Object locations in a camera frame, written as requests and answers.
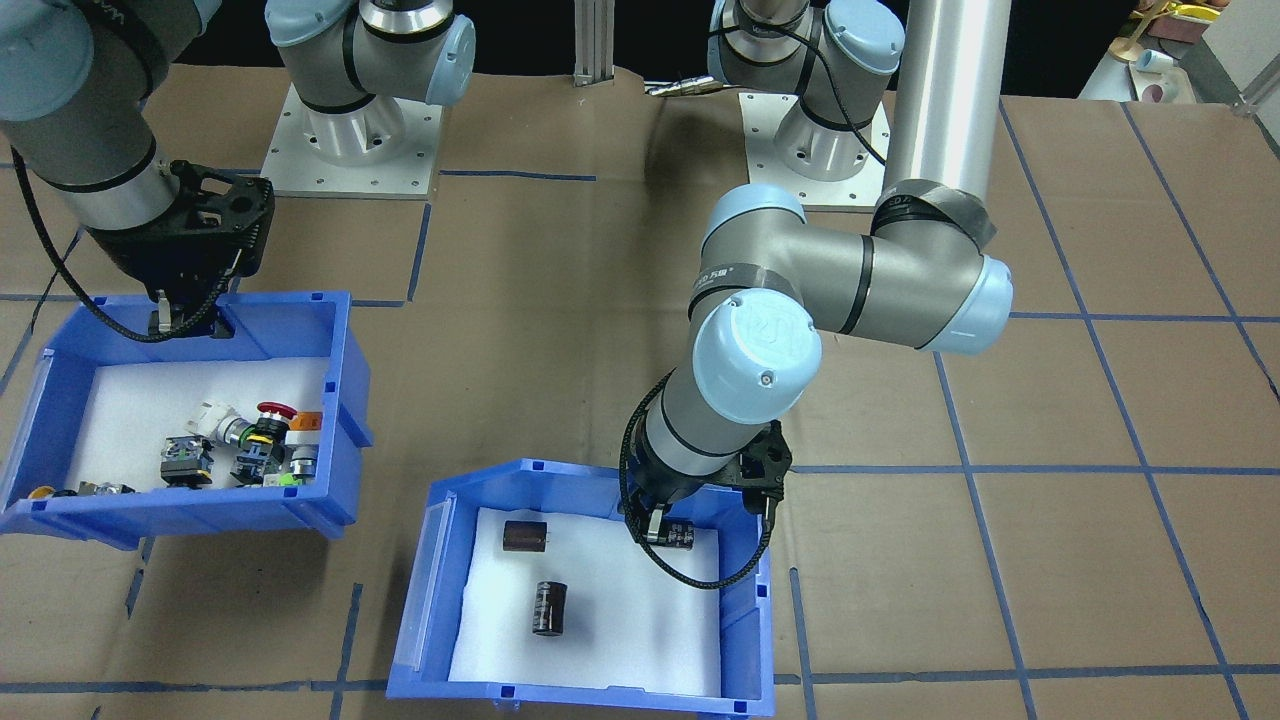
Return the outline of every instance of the black cable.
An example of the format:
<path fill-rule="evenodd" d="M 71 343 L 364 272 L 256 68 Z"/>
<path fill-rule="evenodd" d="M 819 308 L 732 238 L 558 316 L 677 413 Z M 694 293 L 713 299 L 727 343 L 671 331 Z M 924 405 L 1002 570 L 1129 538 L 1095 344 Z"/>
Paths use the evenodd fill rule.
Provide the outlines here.
<path fill-rule="evenodd" d="M 649 559 L 658 565 L 658 568 L 662 568 L 664 573 L 689 587 L 698 588 L 700 591 L 718 591 L 737 584 L 742 580 L 742 578 L 746 578 L 753 570 L 755 570 L 755 566 L 760 564 L 760 557 L 764 556 L 764 551 L 769 548 L 769 537 L 773 534 L 773 525 L 762 518 L 760 542 L 755 547 L 755 553 L 751 555 L 751 557 L 737 573 L 733 573 L 728 578 L 716 580 L 714 583 L 690 578 L 668 565 L 666 560 L 654 552 L 653 546 L 649 544 L 649 538 L 645 537 L 644 529 L 640 528 L 639 519 L 631 512 L 631 498 L 627 488 L 627 465 L 631 461 L 631 433 L 635 432 L 636 424 L 639 424 L 640 419 L 644 418 L 645 410 L 649 409 L 649 404 L 653 402 L 653 398 L 658 397 L 662 388 L 667 387 L 667 379 L 669 378 L 671 373 L 663 375 L 663 378 L 658 380 L 658 384 L 655 384 L 653 389 L 644 396 L 644 400 L 641 400 L 640 405 L 636 406 L 635 413 L 631 414 L 631 419 L 627 420 L 627 429 L 622 434 L 622 452 L 618 455 L 618 493 L 622 496 L 622 519 L 626 523 L 631 537 L 640 544 L 640 548 L 644 550 L 645 555 L 648 555 Z"/>
<path fill-rule="evenodd" d="M 96 302 L 93 302 L 93 299 L 90 297 L 87 292 L 84 292 L 84 288 L 81 287 L 81 284 L 76 281 L 76 278 L 72 277 L 70 270 L 67 269 L 67 263 L 63 260 L 63 258 L 58 255 L 58 249 L 54 247 L 54 241 L 49 237 L 49 228 L 45 227 L 45 219 L 40 214 L 40 205 L 37 205 L 36 202 L 36 193 L 31 188 L 31 177 L 28 177 L 27 174 L 27 163 L 18 152 L 17 147 L 10 146 L 9 150 L 13 151 L 13 169 L 14 173 L 18 176 L 18 187 L 22 190 L 22 200 L 27 205 L 27 214 L 31 217 L 31 224 L 36 229 L 36 237 L 40 238 L 40 245 L 45 249 L 45 255 L 47 255 L 49 261 L 54 264 L 56 274 L 60 275 L 63 278 L 63 282 L 65 282 L 67 286 L 72 288 L 72 292 L 76 295 L 76 299 L 81 301 L 81 305 L 83 305 L 90 313 L 93 314 L 95 318 L 101 320 L 102 324 L 105 324 L 106 327 L 111 328 L 116 333 L 134 342 L 154 343 L 154 342 L 164 342 L 166 340 L 173 340 L 175 337 L 183 337 L 188 332 L 191 332 L 192 328 L 195 328 L 196 325 L 198 325 L 205 320 L 205 316 L 209 315 L 209 311 L 214 309 L 214 304 L 218 302 L 218 297 L 221 293 L 227 292 L 227 288 L 232 278 L 236 277 L 237 263 L 232 263 L 230 268 L 228 268 L 227 272 L 223 273 L 223 277 L 218 281 L 218 283 L 215 283 L 214 287 L 210 288 L 209 295 L 205 296 L 205 300 L 196 310 L 196 314 L 183 320 L 178 327 L 165 331 L 163 333 L 142 334 L 122 325 L 119 322 L 115 320 L 115 318 L 108 315 L 106 311 L 104 311 L 101 307 L 97 306 Z"/>
<path fill-rule="evenodd" d="M 76 246 L 79 245 L 79 238 L 81 231 L 76 231 L 76 236 L 72 237 L 72 241 L 67 245 L 67 251 L 61 255 L 63 263 L 67 263 L 67 259 L 72 255 L 72 250 L 76 250 Z M 27 324 L 28 336 L 36 334 L 36 322 L 40 320 L 40 310 L 45 306 L 45 301 L 49 300 L 49 292 L 54 290 L 54 282 L 56 279 L 58 270 L 54 270 L 54 274 L 49 275 L 49 282 L 45 283 L 44 292 L 41 292 L 40 297 L 36 300 L 36 309 L 31 311 L 31 323 Z"/>
<path fill-rule="evenodd" d="M 787 29 L 785 26 L 776 26 L 776 24 L 768 24 L 768 23 L 754 23 L 753 27 L 756 27 L 756 28 L 760 28 L 760 29 L 773 31 L 773 32 L 777 32 L 780 35 L 785 35 L 785 36 L 790 37 L 791 40 L 795 40 L 800 45 L 804 45 L 805 47 L 808 47 L 809 51 L 813 53 L 815 58 L 818 58 L 818 61 L 822 63 L 822 69 L 827 72 L 827 82 L 831 83 L 831 95 L 836 99 L 836 106 L 840 108 L 840 115 L 845 119 L 845 126 L 849 128 L 849 132 L 854 133 L 854 137 L 858 138 L 858 142 L 860 142 L 863 145 L 863 149 L 867 150 L 867 152 L 872 158 L 874 158 L 877 163 L 879 163 L 881 165 L 884 165 L 886 164 L 884 156 L 881 155 L 879 152 L 877 152 L 876 149 L 872 147 L 872 143 L 867 142 L 867 138 L 863 137 L 863 133 L 856 127 L 854 127 L 854 120 L 849 117 L 849 108 L 845 106 L 845 99 L 840 96 L 840 87 L 836 86 L 836 76 L 831 72 L 831 63 L 827 61 L 827 56 L 822 53 L 822 49 L 818 47 L 818 44 L 815 41 L 813 41 L 813 40 L 809 40 L 808 37 L 803 37 L 803 36 L 800 36 L 800 35 L 797 35 L 797 33 Z M 710 37 L 719 37 L 722 35 L 728 35 L 731 32 L 737 32 L 740 29 L 742 29 L 742 28 L 741 27 L 722 27 L 722 28 L 710 31 Z M 797 100 L 800 100 L 801 102 L 804 101 L 803 97 L 797 99 Z"/>

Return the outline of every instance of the blue tape line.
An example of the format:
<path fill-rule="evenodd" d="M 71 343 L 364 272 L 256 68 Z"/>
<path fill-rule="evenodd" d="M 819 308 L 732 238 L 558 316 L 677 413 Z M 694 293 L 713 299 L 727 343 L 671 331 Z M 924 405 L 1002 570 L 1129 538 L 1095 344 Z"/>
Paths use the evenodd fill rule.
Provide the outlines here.
<path fill-rule="evenodd" d="M 1132 323 L 1280 323 L 1276 315 L 1149 315 L 1137 313 L 1029 313 L 1018 310 L 1009 314 L 1015 320 L 1123 320 Z"/>
<path fill-rule="evenodd" d="M 792 568 L 791 609 L 796 616 L 796 646 L 800 648 L 800 685 L 804 688 L 804 708 L 808 720 L 818 720 L 818 701 L 813 694 L 813 666 L 809 662 L 809 630 L 804 621 L 804 597 L 800 594 L 800 570 Z"/>
<path fill-rule="evenodd" d="M 403 307 L 403 300 L 352 300 L 352 307 Z"/>
<path fill-rule="evenodd" d="M 116 694 L 116 693 L 211 693 L 211 692 L 297 692 L 310 689 L 307 680 L 288 680 L 264 685 L 207 685 L 201 683 L 157 683 L 152 680 L 118 683 L 0 683 L 0 694 Z"/>
<path fill-rule="evenodd" d="M 1023 661 L 1023 648 L 1018 642 L 1018 628 L 1014 626 L 1014 615 L 1009 610 L 1009 597 L 1005 594 L 1005 582 L 1000 577 L 1000 564 L 996 562 L 996 547 L 991 542 L 991 530 L 987 528 L 987 515 L 982 510 L 982 498 L 978 496 L 978 480 L 974 478 L 969 465 L 969 448 L 964 442 L 964 432 L 960 429 L 960 415 L 956 411 L 956 401 L 951 395 L 951 383 L 947 380 L 947 369 L 942 364 L 942 355 L 933 354 L 933 365 L 938 370 L 938 382 L 942 384 L 942 398 L 947 405 L 947 418 L 951 420 L 951 432 L 955 434 L 956 451 L 960 452 L 960 464 L 964 466 L 964 480 L 969 488 L 969 502 L 973 505 L 974 518 L 978 520 L 978 534 L 982 537 L 982 550 L 987 555 L 987 569 L 991 570 L 991 583 L 996 589 L 996 602 L 1000 605 L 1000 618 L 1005 623 L 1005 633 L 1009 635 L 1009 651 L 1014 656 L 1014 671 L 1018 676 L 1018 687 L 1023 692 L 1023 706 L 1027 708 L 1027 720 L 1036 720 L 1036 698 L 1032 697 L 1032 684 L 1027 676 L 1027 664 Z"/>
<path fill-rule="evenodd" d="M 442 176 L 460 178 L 529 178 L 559 179 L 576 182 L 595 182 L 595 176 L 571 176 L 561 173 L 532 173 L 526 170 L 440 170 Z"/>
<path fill-rule="evenodd" d="M 1130 124 L 1133 124 L 1133 117 L 1129 115 L 1129 109 L 1124 108 L 1124 105 L 1121 105 L 1121 108 L 1124 109 L 1125 115 L 1129 117 Z M 1119 383 L 1116 383 L 1115 373 L 1111 372 L 1111 363 L 1107 360 L 1106 351 L 1102 348 L 1102 340 L 1098 337 L 1097 328 L 1089 318 L 1089 309 L 1084 302 L 1084 296 L 1080 293 L 1079 284 L 1075 282 L 1075 273 L 1071 272 L 1071 265 L 1066 260 L 1066 252 L 1062 250 L 1057 229 L 1053 227 L 1053 219 L 1050 218 L 1048 209 L 1044 205 L 1044 199 L 1041 196 L 1039 186 L 1036 182 L 1036 177 L 1032 174 L 1030 164 L 1027 161 L 1027 155 L 1023 152 L 1021 142 L 1018 141 L 1018 133 L 1014 132 L 1014 124 L 1009 120 L 1009 113 L 1005 110 L 1004 102 L 1000 104 L 1000 117 L 1004 119 L 1005 128 L 1009 131 L 1009 137 L 1014 143 L 1014 152 L 1018 155 L 1018 161 L 1023 167 L 1023 174 L 1027 176 L 1027 184 L 1030 187 L 1032 196 L 1036 197 L 1036 205 L 1039 208 L 1041 218 L 1044 220 L 1044 228 L 1048 231 L 1050 240 L 1053 242 L 1053 250 L 1057 252 L 1059 261 L 1062 265 L 1062 272 L 1066 273 L 1066 282 L 1071 287 L 1071 295 L 1075 297 L 1075 304 L 1080 309 L 1080 314 L 1084 315 L 1084 327 L 1089 332 L 1089 340 L 1093 342 L 1093 350 L 1098 356 L 1098 363 L 1102 365 L 1102 373 L 1107 378 L 1107 386 L 1111 388 L 1111 396 L 1115 398 L 1116 407 L 1120 410 L 1120 418 L 1124 420 L 1125 430 L 1129 433 L 1129 439 L 1133 443 L 1133 450 L 1138 455 L 1138 461 L 1146 468 L 1148 466 L 1147 454 L 1142 447 L 1142 441 L 1138 438 L 1137 425 L 1134 425 L 1133 418 L 1129 415 L 1124 395 L 1120 392 Z M 1190 225 L 1187 225 L 1187 231 L 1190 232 Z M 1234 314 L 1229 304 L 1228 311 Z M 1204 633 L 1208 635 L 1210 646 L 1213 648 L 1213 656 L 1217 659 L 1219 670 L 1222 673 L 1222 678 L 1226 680 L 1226 688 L 1231 693 L 1231 702 L 1235 703 L 1235 711 L 1240 720 L 1248 720 L 1249 714 L 1244 708 L 1244 701 L 1240 698 L 1239 688 L 1235 687 L 1235 678 L 1231 675 L 1231 670 L 1228 666 L 1226 655 L 1222 652 L 1222 644 L 1217 639 L 1217 632 L 1213 630 L 1213 623 L 1210 620 L 1208 612 L 1206 612 L 1204 605 L 1201 602 L 1199 588 L 1196 585 L 1196 578 L 1192 575 L 1190 565 L 1187 562 L 1187 556 L 1183 553 L 1181 543 L 1178 541 L 1178 533 L 1174 530 L 1172 520 L 1170 519 L 1169 511 L 1165 507 L 1165 501 L 1160 495 L 1160 487 L 1156 484 L 1156 477 L 1151 471 L 1146 471 L 1143 475 L 1147 480 L 1147 488 L 1151 491 L 1151 498 L 1156 503 L 1156 511 L 1160 514 L 1160 521 L 1165 527 L 1165 534 L 1169 537 L 1169 543 L 1174 548 L 1174 556 L 1178 559 L 1178 566 L 1183 573 L 1183 580 L 1187 583 L 1187 589 L 1190 592 L 1192 600 L 1196 602 L 1201 623 L 1204 625 Z"/>
<path fill-rule="evenodd" d="M 151 562 L 151 552 L 156 548 L 156 538 L 142 538 L 142 552 L 140 553 L 142 564 L 146 565 Z"/>
<path fill-rule="evenodd" d="M 0 301 L 12 302 L 37 302 L 40 293 L 35 292 L 0 292 Z M 77 302 L 74 295 L 50 295 L 45 302 Z"/>
<path fill-rule="evenodd" d="M 408 275 L 408 291 L 404 293 L 404 300 L 413 302 L 413 295 L 417 293 L 417 278 L 422 272 L 422 255 L 426 252 L 426 232 L 431 225 L 431 204 L 428 202 L 422 206 L 422 224 L 417 228 L 417 250 L 413 251 L 413 270 Z"/>
<path fill-rule="evenodd" d="M 0 375 L 0 396 L 4 396 L 4 391 L 9 387 L 9 380 L 13 379 L 14 372 L 18 369 L 18 363 L 22 363 L 22 355 L 27 351 L 27 345 L 31 343 L 31 328 L 27 328 L 22 333 L 22 338 L 18 340 L 18 347 L 13 348 L 13 356 L 9 357 L 9 364 L 5 365 L 4 374 Z"/>
<path fill-rule="evenodd" d="M 964 465 L 796 465 L 792 473 L 809 475 L 957 475 Z M 1071 475 L 1071 474 L 1147 474 L 1156 475 L 1280 475 L 1280 468 L 1215 468 L 1185 465 L 969 465 L 975 475 Z"/>
<path fill-rule="evenodd" d="M 1041 667 L 1028 670 L 1036 680 L 1073 678 L 1169 678 L 1180 675 L 1217 675 L 1217 665 L 1135 665 L 1132 667 Z"/>
<path fill-rule="evenodd" d="M 1231 665 L 1235 675 L 1280 675 L 1280 665 L 1252 664 Z M 1184 675 L 1217 675 L 1217 665 L 1137 665 L 1137 666 L 1097 666 L 1097 667 L 1032 667 L 1027 670 L 1033 680 L 1073 679 L 1073 678 L 1151 678 Z M 989 680 L 1012 680 L 1014 670 L 936 670 L 923 673 L 817 673 L 812 680 L 818 685 L 858 685 L 882 683 L 980 683 Z M 773 676 L 777 685 L 803 684 L 799 675 L 778 674 Z M 209 692 L 379 692 L 387 689 L 385 679 L 348 680 L 285 680 L 260 685 L 214 685 L 138 682 L 105 683 L 0 683 L 0 694 L 118 694 L 118 693 L 209 693 Z"/>
<path fill-rule="evenodd" d="M 1138 145 L 1142 145 L 1142 151 L 1147 155 L 1147 161 L 1151 163 L 1151 169 L 1156 170 L 1156 177 L 1160 179 L 1161 187 L 1165 188 L 1165 195 L 1169 196 L 1169 202 L 1172 204 L 1174 210 L 1178 213 L 1178 219 L 1181 220 L 1183 229 L 1187 231 L 1187 237 L 1192 241 L 1192 247 L 1194 247 L 1196 254 L 1199 255 L 1201 264 L 1204 265 L 1204 272 L 1207 272 L 1208 278 L 1213 281 L 1213 288 L 1217 290 L 1217 295 L 1222 299 L 1226 314 L 1235 322 L 1235 329 L 1240 333 L 1240 338 L 1244 340 L 1244 346 L 1249 348 L 1249 355 L 1253 356 L 1253 361 L 1257 363 L 1258 369 L 1262 370 L 1262 377 L 1267 379 L 1271 395 L 1274 395 L 1276 401 L 1280 402 L 1280 389 L 1276 388 L 1276 380 L 1267 370 L 1267 364 L 1262 361 L 1262 355 L 1258 352 L 1257 346 L 1253 345 L 1253 338 L 1251 338 L 1248 331 L 1244 329 L 1244 324 L 1239 319 L 1239 313 L 1235 311 L 1235 305 L 1231 304 L 1231 299 L 1226 295 L 1226 288 L 1222 287 L 1222 281 L 1220 281 L 1217 278 L 1217 273 L 1213 272 L 1213 264 L 1208 261 L 1208 254 L 1204 252 L 1204 247 L 1201 245 L 1199 237 L 1196 236 L 1196 231 L 1192 228 L 1190 220 L 1187 219 L 1187 213 L 1183 211 L 1183 204 L 1178 201 L 1178 196 L 1174 195 L 1174 188 L 1169 186 L 1165 170 L 1161 169 L 1155 152 L 1152 152 L 1151 146 L 1147 145 L 1147 138 L 1138 128 L 1138 123 L 1134 122 L 1133 113 L 1129 111 L 1129 105 L 1121 102 L 1120 109 L 1124 110 L 1124 117 L 1129 120 L 1129 127 L 1133 129 L 1134 137 L 1138 138 Z"/>
<path fill-rule="evenodd" d="M 1016 680 L 1016 670 L 941 670 L 927 673 L 819 673 L 813 682 L 819 685 L 867 685 L 884 683 L 980 683 Z"/>
<path fill-rule="evenodd" d="M 347 669 L 351 667 L 351 650 L 356 644 L 356 621 L 360 620 L 360 596 L 365 593 L 365 585 L 352 583 L 351 609 L 347 610 L 347 629 L 342 635 L 342 661 L 338 664 L 337 688 L 333 692 L 333 701 L 329 703 L 329 720 L 342 717 L 342 693 L 347 685 Z"/>
<path fill-rule="evenodd" d="M 133 573 L 133 582 L 129 583 L 129 594 L 124 597 L 124 614 L 127 618 L 133 618 L 133 605 L 138 601 L 138 593 L 142 592 L 142 568 L 138 568 Z"/>

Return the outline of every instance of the aluminum column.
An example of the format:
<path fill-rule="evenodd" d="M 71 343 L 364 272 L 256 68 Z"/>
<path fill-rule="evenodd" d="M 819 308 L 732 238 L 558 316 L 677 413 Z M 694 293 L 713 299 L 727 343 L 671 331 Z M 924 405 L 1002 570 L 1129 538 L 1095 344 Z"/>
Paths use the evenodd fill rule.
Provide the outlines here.
<path fill-rule="evenodd" d="M 929 179 L 987 196 L 1010 0 L 916 0 L 884 187 Z"/>

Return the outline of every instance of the electrolytic capacitor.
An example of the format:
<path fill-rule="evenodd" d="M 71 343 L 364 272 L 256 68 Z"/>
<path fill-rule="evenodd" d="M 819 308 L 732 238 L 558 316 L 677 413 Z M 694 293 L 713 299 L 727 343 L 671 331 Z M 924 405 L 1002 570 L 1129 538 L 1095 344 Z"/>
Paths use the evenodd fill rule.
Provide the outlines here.
<path fill-rule="evenodd" d="M 538 583 L 534 597 L 534 634 L 549 638 L 564 633 L 564 596 L 568 585 L 564 583 Z"/>

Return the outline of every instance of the brown cardboard floor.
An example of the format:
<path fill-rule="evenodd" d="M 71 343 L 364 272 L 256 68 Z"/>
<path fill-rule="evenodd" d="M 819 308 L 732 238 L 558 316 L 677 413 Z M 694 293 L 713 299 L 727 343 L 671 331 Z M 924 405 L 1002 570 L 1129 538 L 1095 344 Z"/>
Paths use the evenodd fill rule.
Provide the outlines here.
<path fill-rule="evenodd" d="M 285 87 L 177 67 L 147 115 L 170 156 L 252 170 Z M 361 301 L 360 521 L 132 553 L 0 537 L 0 717 L 495 717 L 383 697 L 428 487 L 614 461 L 684 346 L 707 215 L 746 179 L 736 108 L 627 74 L 477 77 L 429 205 L 282 200 L 242 290 Z M 786 418 L 778 717 L 1280 717 L 1280 163 L 1221 106 L 1010 97 L 1001 120 L 1005 337 L 970 359 L 828 336 Z M 55 284 L 28 336 L 47 263 L 0 179 L 6 441 L 73 305 Z M 74 222 L 41 199 L 65 243 Z M 70 265 L 136 292 L 87 238 Z"/>

